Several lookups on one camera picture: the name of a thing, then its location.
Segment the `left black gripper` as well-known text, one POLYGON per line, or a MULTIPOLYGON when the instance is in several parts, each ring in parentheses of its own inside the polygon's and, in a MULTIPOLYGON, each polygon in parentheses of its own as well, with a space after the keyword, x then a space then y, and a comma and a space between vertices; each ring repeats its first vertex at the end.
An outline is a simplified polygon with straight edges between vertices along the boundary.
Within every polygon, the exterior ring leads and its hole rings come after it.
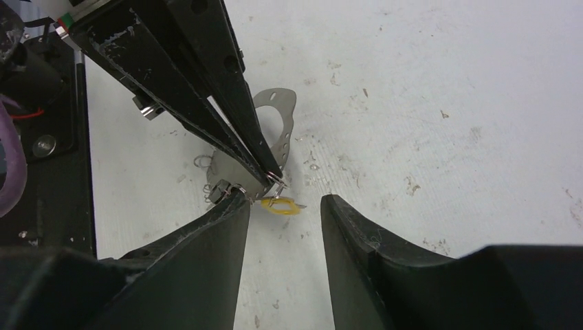
POLYGON ((167 111, 262 185, 282 178, 259 125, 223 1, 53 1, 57 35, 133 93, 167 111))

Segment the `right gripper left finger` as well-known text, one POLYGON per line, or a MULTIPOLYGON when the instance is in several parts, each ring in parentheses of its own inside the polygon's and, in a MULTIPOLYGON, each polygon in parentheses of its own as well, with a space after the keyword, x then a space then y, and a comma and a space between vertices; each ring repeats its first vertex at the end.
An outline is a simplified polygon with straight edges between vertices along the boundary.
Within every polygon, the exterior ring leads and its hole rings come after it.
POLYGON ((232 329, 249 220, 234 192, 119 259, 3 248, 1 328, 232 329))

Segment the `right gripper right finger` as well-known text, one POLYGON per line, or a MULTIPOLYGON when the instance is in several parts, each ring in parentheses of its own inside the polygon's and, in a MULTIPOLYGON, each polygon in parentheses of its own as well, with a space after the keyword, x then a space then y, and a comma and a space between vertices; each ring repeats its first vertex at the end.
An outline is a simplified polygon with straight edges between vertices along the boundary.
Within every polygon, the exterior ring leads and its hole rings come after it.
POLYGON ((336 329, 581 329, 582 248, 489 245, 450 258, 321 199, 336 329))

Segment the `key with black head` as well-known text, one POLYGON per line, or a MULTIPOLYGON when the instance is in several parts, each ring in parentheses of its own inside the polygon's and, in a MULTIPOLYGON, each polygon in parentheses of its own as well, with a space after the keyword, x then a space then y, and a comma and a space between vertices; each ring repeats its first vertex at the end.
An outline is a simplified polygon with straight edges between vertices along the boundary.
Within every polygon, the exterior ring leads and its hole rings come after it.
POLYGON ((231 184, 224 179, 220 179, 215 184, 207 183, 203 187, 205 202, 216 205, 236 190, 239 190, 247 197, 247 191, 240 184, 231 184))

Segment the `key with yellow tag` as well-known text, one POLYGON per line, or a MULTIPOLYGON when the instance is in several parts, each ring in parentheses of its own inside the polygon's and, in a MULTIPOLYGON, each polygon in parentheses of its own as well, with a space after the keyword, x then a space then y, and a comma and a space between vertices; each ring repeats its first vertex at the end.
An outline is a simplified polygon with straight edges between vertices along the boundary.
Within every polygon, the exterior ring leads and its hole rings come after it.
POLYGON ((267 194, 259 199, 261 207, 273 215, 299 215, 307 206, 297 203, 291 197, 284 196, 283 193, 286 188, 286 185, 278 184, 273 193, 267 194))

